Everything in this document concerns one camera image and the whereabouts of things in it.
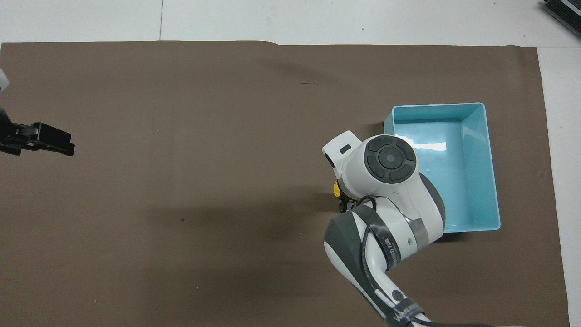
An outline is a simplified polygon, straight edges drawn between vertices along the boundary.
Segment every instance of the white table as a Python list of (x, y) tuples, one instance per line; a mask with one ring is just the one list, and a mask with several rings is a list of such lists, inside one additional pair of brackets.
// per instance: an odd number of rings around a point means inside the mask
[(535, 0), (0, 0), (0, 42), (261, 40), (538, 47), (572, 326), (581, 325), (581, 40)]

